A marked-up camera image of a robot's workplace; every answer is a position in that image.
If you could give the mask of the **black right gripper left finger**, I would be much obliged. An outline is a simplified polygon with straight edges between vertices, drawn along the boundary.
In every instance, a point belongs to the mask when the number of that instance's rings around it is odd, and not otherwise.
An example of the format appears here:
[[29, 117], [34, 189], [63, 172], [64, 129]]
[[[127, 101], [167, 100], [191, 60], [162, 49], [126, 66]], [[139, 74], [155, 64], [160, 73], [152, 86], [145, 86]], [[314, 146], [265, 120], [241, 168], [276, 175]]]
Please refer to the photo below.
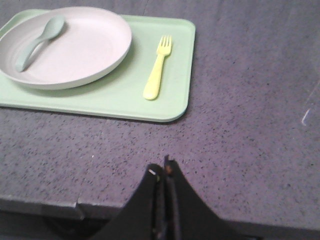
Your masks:
[[91, 240], [152, 240], [154, 238], [155, 193], [162, 168], [149, 164], [129, 201], [119, 214]]

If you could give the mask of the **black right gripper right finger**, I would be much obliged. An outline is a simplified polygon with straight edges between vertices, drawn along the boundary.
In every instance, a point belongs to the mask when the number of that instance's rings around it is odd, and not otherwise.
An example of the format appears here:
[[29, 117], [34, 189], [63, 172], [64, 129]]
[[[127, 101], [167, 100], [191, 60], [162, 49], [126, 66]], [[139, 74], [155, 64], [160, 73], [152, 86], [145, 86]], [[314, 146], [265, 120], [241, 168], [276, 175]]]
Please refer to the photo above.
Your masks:
[[173, 240], [259, 240], [230, 227], [198, 196], [177, 161], [164, 157], [169, 227]]

